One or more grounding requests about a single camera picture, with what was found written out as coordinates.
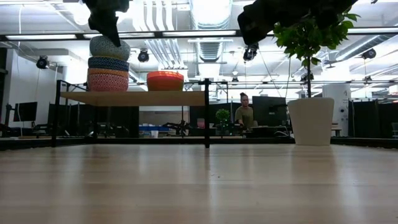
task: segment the wooden shelf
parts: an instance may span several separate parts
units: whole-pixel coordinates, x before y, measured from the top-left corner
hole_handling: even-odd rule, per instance
[[[204,91],[61,92],[93,106],[204,106]]]

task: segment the olive green shirt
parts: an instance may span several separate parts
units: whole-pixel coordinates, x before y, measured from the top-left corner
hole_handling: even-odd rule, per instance
[[[253,117],[253,108],[251,107],[244,108],[240,106],[235,113],[235,121],[241,119],[246,128],[253,127]]]

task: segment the wooden table surface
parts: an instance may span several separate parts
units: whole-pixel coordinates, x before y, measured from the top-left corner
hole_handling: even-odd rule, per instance
[[[398,223],[398,151],[281,144],[0,152],[0,223]]]

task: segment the plant stem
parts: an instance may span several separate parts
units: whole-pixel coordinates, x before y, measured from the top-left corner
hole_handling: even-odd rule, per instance
[[[311,57],[307,57],[307,85],[308,85],[308,97],[311,98]]]

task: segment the computer monitor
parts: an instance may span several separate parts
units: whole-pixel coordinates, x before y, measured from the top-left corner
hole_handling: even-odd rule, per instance
[[[253,111],[260,126],[287,125],[286,98],[254,96]]]
[[[37,102],[17,103],[14,109],[14,122],[16,121],[35,121],[37,112]]]

